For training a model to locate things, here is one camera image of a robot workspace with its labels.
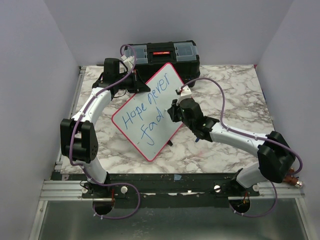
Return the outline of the pink-framed whiteboard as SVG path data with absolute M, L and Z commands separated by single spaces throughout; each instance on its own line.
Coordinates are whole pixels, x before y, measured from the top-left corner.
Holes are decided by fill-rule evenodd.
M 149 92 L 136 93 L 111 117 L 112 123 L 149 162 L 153 161 L 181 127 L 172 122 L 167 110 L 179 96 L 183 85 L 171 63 L 166 63 L 150 78 Z

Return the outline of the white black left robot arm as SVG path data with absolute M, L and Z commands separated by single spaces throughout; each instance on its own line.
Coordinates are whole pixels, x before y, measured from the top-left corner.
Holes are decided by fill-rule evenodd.
M 70 119 L 60 123 L 60 145 L 63 156 L 68 157 L 72 166 L 79 166 L 89 182 L 94 184 L 93 191 L 101 198 L 111 191 L 109 174 L 100 164 L 95 125 L 104 108 L 111 103 L 120 90 L 139 94 L 150 92 L 135 69 L 134 56 L 121 59 L 106 58 L 103 72 L 92 84 L 92 91 L 84 106 Z

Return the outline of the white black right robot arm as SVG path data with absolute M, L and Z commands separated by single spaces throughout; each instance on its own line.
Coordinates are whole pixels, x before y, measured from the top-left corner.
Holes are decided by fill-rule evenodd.
M 193 98 L 181 101 L 174 99 L 167 110 L 171 120 L 182 122 L 200 140 L 222 143 L 243 150 L 258 159 L 258 162 L 237 171 L 230 183 L 230 191 L 241 196 L 251 186 L 265 181 L 282 183 L 289 173 L 295 156 L 289 145 L 277 131 L 258 134 L 258 139 L 232 132 L 218 119 L 205 116 Z

